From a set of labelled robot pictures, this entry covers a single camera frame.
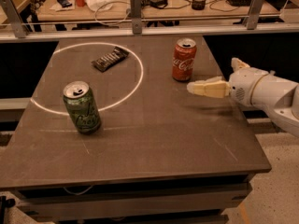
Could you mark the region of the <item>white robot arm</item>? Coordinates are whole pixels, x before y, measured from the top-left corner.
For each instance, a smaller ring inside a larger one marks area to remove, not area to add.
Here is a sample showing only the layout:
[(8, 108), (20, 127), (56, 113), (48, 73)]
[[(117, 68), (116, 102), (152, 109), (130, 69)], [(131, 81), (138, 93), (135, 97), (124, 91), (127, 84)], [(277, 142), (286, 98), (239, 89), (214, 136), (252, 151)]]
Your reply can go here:
[(233, 73), (197, 80), (187, 85), (191, 94), (211, 98), (230, 96), (245, 107), (262, 110), (283, 131), (299, 136), (299, 83), (251, 67), (238, 58), (231, 60)]

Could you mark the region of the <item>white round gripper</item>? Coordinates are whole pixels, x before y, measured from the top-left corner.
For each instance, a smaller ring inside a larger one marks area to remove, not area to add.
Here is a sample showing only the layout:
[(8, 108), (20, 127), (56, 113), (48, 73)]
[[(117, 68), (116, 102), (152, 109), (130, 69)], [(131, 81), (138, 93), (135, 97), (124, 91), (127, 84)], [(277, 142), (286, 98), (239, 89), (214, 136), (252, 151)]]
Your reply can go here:
[(190, 82), (187, 91), (194, 95), (211, 98), (224, 98), (229, 95), (233, 100), (244, 106), (251, 106), (251, 97), (258, 82), (268, 75), (267, 71), (250, 67), (238, 58), (231, 60), (233, 73), (230, 75), (229, 84), (218, 80), (213, 82)]

